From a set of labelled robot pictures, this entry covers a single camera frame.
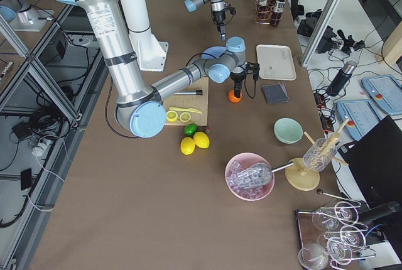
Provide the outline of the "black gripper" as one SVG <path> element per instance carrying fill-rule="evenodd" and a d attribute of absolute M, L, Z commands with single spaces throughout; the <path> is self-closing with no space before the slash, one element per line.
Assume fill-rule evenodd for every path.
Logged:
<path fill-rule="evenodd" d="M 211 2 L 211 11 L 213 22 L 217 25 L 219 38 L 225 41 L 225 9 L 226 4 L 224 1 Z"/>
<path fill-rule="evenodd" d="M 233 96 L 237 98 L 242 97 L 242 83 L 246 78 L 246 72 L 242 67 L 236 67 L 230 74 L 230 78 L 234 81 Z"/>

